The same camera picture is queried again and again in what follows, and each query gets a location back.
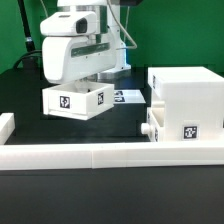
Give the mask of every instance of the cable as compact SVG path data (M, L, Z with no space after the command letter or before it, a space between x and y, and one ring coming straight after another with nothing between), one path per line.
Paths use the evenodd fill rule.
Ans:
M45 13L46 18L48 18L49 16L48 16L47 8L46 8L46 6L44 4L44 1L40 0L40 3L41 3L41 5L42 5L42 7L44 9L44 13Z
M111 11L111 14L115 20L115 22L117 23L117 25L120 27L120 29L122 30L122 32L124 33L125 36L127 36L127 38L129 39L129 41L133 44L133 46L128 46L128 47L123 47L123 48L118 48L120 49L136 49L137 48L137 44L135 43L135 41L132 39L132 37L128 34L128 32L125 30L125 28L121 25L121 23L117 20L114 11L112 9L112 4L110 0L107 0L107 4L109 6L109 9Z
M20 14L23 22L24 34L25 34L25 44L28 52L35 50L35 45L30 33L30 27L27 19L26 8L24 0L18 0L18 5L20 9Z
M126 22L125 22L125 30L128 30L129 14L130 14L130 6L128 6L128 9L127 9Z
M42 53L42 50L34 50L34 51L27 52L23 56L21 56L20 58L23 58L23 57L26 57L26 56L29 56L29 55L32 55L32 54L38 54L38 53Z
M16 61L16 63L13 65L13 69L17 69L20 62L23 60L23 59L28 59L28 58L42 58L42 56L39 56L39 55L33 55L33 56L25 56L25 57L21 57L19 60Z

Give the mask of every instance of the white box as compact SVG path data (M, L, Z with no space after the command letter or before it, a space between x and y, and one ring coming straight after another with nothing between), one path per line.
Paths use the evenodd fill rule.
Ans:
M151 141L223 137L224 79L204 67L149 68Z
M88 120L113 103L112 84L75 81L43 90L44 114Z

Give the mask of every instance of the small white cylinder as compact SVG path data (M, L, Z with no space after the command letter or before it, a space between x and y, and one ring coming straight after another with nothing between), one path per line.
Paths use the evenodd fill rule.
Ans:
M151 126L148 123L142 123L141 132L142 132L143 135L150 135Z

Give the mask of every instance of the black tabletop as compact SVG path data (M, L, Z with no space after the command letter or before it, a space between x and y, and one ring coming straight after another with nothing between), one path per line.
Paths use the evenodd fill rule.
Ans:
M136 68L113 83L116 89L140 89L147 98L145 80L144 69ZM148 141L140 132L147 104L116 104L88 121L46 116L42 89L49 86L39 70L8 70L0 75L0 110L15 113L16 130L7 144Z
M145 75L136 70L116 86L148 96ZM147 141L146 105L116 105L89 121L44 116L47 86L39 71L0 76L1 112L16 121L7 144ZM223 166L1 171L0 223L223 224L223 189Z

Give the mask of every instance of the green backdrop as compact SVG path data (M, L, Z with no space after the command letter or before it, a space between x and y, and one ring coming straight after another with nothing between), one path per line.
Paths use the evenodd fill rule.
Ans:
M45 0L49 14L57 0ZM36 48L43 37L39 24L45 18L39 0L25 0ZM128 31L138 44L128 51L133 66L198 66L224 72L223 0L144 0L130 12ZM126 9L122 9L122 21ZM12 67L26 52L17 0L0 8L0 72Z

